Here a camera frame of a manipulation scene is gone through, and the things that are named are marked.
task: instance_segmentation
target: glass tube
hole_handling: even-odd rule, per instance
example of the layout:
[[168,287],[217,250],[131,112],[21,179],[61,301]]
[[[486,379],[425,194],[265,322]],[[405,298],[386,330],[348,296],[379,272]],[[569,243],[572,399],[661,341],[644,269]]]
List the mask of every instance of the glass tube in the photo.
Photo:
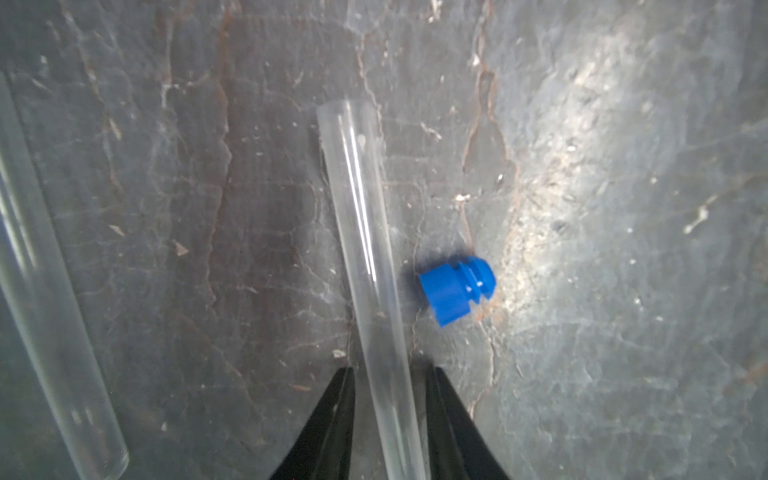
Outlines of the glass tube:
[[0,214],[0,286],[69,455],[82,480],[114,480],[128,450],[1,72]]
[[317,117],[386,470],[390,480],[424,480],[376,109],[365,101],[336,101],[318,108]]

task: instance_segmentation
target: marble surface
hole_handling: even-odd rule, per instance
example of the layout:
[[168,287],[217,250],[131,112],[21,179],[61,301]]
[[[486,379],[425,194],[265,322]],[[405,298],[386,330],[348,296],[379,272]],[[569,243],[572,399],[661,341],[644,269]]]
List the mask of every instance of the marble surface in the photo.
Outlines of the marble surface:
[[[406,341],[511,476],[768,475],[768,2],[7,0],[0,31],[124,478],[268,478],[362,363],[344,97],[379,109]],[[415,273],[467,253],[497,296],[440,329]],[[0,477],[74,478],[0,325]]]

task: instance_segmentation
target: scratch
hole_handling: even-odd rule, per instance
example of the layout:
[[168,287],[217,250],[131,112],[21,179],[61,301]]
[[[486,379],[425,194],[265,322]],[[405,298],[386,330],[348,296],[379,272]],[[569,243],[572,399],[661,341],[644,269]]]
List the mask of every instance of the scratch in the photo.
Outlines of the scratch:
[[171,21],[166,24],[165,33],[165,72],[160,87],[160,106],[163,110],[168,109],[168,91],[173,87],[174,74],[172,71],[170,57],[171,49],[174,44],[174,32],[176,30],[176,22]]
[[227,90],[224,87],[225,81],[229,79],[229,64],[228,64],[228,58],[230,54],[230,46],[229,46],[229,29],[232,25],[233,15],[232,11],[230,10],[230,6],[228,5],[225,12],[224,17],[221,20],[221,26],[219,30],[219,65],[218,65],[218,72],[217,72],[217,87],[218,87],[218,97],[221,101],[222,110],[223,110],[223,128],[222,128],[222,134],[219,138],[219,144],[222,147],[223,155],[224,155],[224,162],[223,162],[223,183],[221,185],[221,193],[219,196],[219,205],[216,209],[216,213],[214,215],[214,221],[213,226],[210,229],[210,236],[208,237],[208,252],[207,257],[205,261],[205,284],[208,287],[208,293],[210,294],[210,305],[212,306],[214,302],[216,301],[216,293],[214,292],[213,287],[210,285],[210,258],[213,255],[214,252],[214,238],[216,238],[217,233],[217,227],[219,222],[219,217],[222,214],[222,210],[224,208],[224,188],[227,185],[227,181],[230,178],[230,165],[232,164],[232,150],[230,149],[229,144],[227,143],[227,137],[230,133],[230,99],[227,97]]
[[467,410],[469,412],[469,417],[471,419],[475,419],[475,407],[480,403],[481,400],[483,400],[490,392],[493,391],[493,389],[496,388],[498,384],[498,369],[496,368],[496,345],[493,343],[493,338],[491,337],[491,334],[488,332],[488,330],[485,328],[485,326],[481,323],[480,324],[480,330],[485,334],[485,338],[488,340],[488,356],[489,358],[489,371],[488,371],[488,386],[486,386],[482,392],[480,392],[476,399],[472,400],[469,405],[467,405]]
[[726,189],[725,191],[722,191],[722,192],[720,192],[718,194],[714,194],[713,196],[707,198],[707,201],[704,202],[703,204],[701,204],[701,206],[699,207],[699,209],[698,209],[698,216],[697,216],[696,220],[694,220],[693,222],[691,222],[688,225],[686,225],[685,228],[683,228],[683,233],[688,235],[689,233],[694,231],[694,228],[696,228],[696,226],[699,223],[702,223],[707,218],[709,218],[709,216],[710,216],[709,207],[712,205],[712,203],[714,203],[715,200],[718,200],[719,198],[722,198],[722,197],[725,197],[725,196],[729,196],[729,195],[735,194],[740,188],[747,187],[750,184],[761,183],[761,182],[765,182],[767,180],[768,180],[768,173],[759,172],[759,173],[749,174],[749,175],[746,175],[745,177],[742,177],[741,179],[739,179],[739,181],[736,182],[732,187]]
[[[254,414],[261,416],[260,414],[260,408],[258,407],[257,403],[253,401],[253,398],[250,396],[250,392],[248,391],[248,383],[245,380],[245,377],[240,372],[240,370],[237,369],[235,365],[227,361],[227,357],[224,355],[224,353],[213,344],[210,337],[199,327],[195,322],[193,322],[191,319],[188,319],[187,317],[183,315],[176,315],[174,316],[174,321],[177,322],[179,327],[185,328],[189,333],[195,335],[197,337],[196,339],[201,340],[204,342],[204,344],[207,346],[210,351],[215,352],[216,355],[219,357],[219,360],[223,363],[224,368],[227,372],[232,373],[235,375],[235,381],[239,383],[239,385],[232,385],[227,386],[225,388],[232,388],[232,389],[238,389],[242,391],[243,395],[245,396],[245,399],[248,401],[248,403],[251,405],[251,408],[253,409]],[[202,389],[206,388],[206,386],[203,384],[200,386]]]
[[35,87],[37,87],[37,88],[39,88],[39,89],[41,89],[41,90],[45,90],[45,91],[47,91],[49,94],[52,94],[52,93],[53,93],[53,91],[51,91],[51,89],[50,89],[50,88],[48,88],[48,87],[46,87],[45,85],[43,85],[43,84],[42,84],[42,82],[40,82],[40,81],[38,81],[38,80],[35,80],[34,78],[32,78],[31,80],[32,80],[32,84],[33,84]]
[[[74,20],[74,16],[72,15],[72,12],[67,6],[65,0],[58,0],[58,3],[59,3],[59,7],[61,8],[61,14],[64,16],[67,26],[69,27],[72,35],[74,36],[76,52],[78,53],[78,56],[82,61],[83,69],[85,70],[85,75],[88,77],[88,83],[91,87],[91,91],[93,91],[96,100],[101,106],[101,110],[104,112],[103,113],[104,123],[102,124],[102,127],[103,127],[103,130],[106,131],[107,125],[112,124],[114,122],[112,121],[109,108],[106,102],[104,101],[104,98],[101,96],[101,89],[99,88],[99,82],[98,82],[98,79],[96,78],[96,71],[93,69],[90,62],[88,61],[88,53],[85,51],[85,44],[87,40],[85,38],[85,35],[83,34],[83,31],[78,27],[77,22]],[[120,180],[118,179],[118,173],[114,167],[112,147],[109,143],[109,139],[106,136],[104,136],[101,142],[101,146],[104,150],[104,155],[107,158],[107,164],[109,167],[109,181],[114,186],[115,190],[118,192],[118,195],[120,197],[123,197],[124,189],[120,183]]]
[[362,56],[363,56],[363,54],[365,53],[365,50],[366,50],[367,38],[368,38],[368,34],[363,35],[362,39],[360,40],[360,47],[357,48],[357,68],[359,69],[360,79],[362,80],[362,88],[371,97],[371,101],[373,102],[373,106],[376,108],[376,117],[379,120],[379,135],[381,135],[381,137],[384,137],[384,133],[381,132],[382,124],[383,124],[383,122],[382,122],[382,109],[381,109],[381,105],[376,103],[376,96],[373,94],[373,90],[371,89],[371,85],[368,82],[368,76],[366,75],[365,62],[362,59]]
[[306,348],[306,347],[308,347],[308,346],[313,346],[313,347],[315,347],[315,348],[320,348],[320,344],[321,344],[321,343],[328,343],[328,342],[332,342],[332,341],[334,341],[334,340],[338,340],[338,339],[340,339],[340,338],[342,338],[342,337],[345,337],[345,336],[347,336],[347,333],[346,333],[346,332],[344,332],[344,333],[339,333],[339,334],[337,334],[337,335],[334,335],[334,336],[331,336],[330,338],[327,338],[327,339],[320,339],[320,340],[317,340],[317,341],[315,341],[315,342],[301,342],[301,343],[295,343],[295,344],[293,344],[293,345],[291,345],[291,346],[289,346],[289,347],[285,348],[284,352],[285,352],[285,353],[289,353],[289,352],[292,352],[292,351],[294,351],[294,350],[298,350],[298,349]]
[[459,204],[459,210],[461,213],[462,223],[464,224],[464,231],[466,232],[466,235],[467,235],[467,237],[465,238],[467,243],[467,248],[469,249],[470,253],[474,254],[475,241],[472,239],[472,227],[469,225],[469,219],[467,218],[466,202],[461,202]]
[[56,39],[56,43],[61,43],[61,35],[58,34],[58,30],[56,30],[56,27],[53,26],[53,22],[48,20],[45,22],[45,24],[51,29],[51,33],[53,34],[53,38]]
[[255,294],[259,293],[259,290],[256,290],[252,286],[248,286],[248,285],[237,285],[237,286],[235,286],[235,290],[239,290],[240,292],[243,292],[243,291],[244,292],[251,292],[251,293],[255,293]]

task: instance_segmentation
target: clear plastic tube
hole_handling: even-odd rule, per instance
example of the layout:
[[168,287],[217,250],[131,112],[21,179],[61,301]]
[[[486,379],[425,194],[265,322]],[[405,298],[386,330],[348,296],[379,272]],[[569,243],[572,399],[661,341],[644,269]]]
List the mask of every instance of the clear plastic tube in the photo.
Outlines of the clear plastic tube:
[[376,109],[365,101],[337,101],[318,108],[317,117],[386,470],[390,480],[424,480]]
[[128,450],[0,72],[0,286],[82,480],[113,480]]

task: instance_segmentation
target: blue plastic cap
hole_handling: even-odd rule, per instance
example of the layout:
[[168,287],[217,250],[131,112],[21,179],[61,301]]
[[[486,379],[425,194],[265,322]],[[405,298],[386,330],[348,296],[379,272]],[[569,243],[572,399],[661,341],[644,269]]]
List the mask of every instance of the blue plastic cap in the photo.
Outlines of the blue plastic cap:
[[469,300],[480,303],[480,296],[490,299],[496,290],[491,267],[477,257],[469,257],[456,268],[448,263],[438,266],[419,275],[419,280],[440,326],[469,313]]

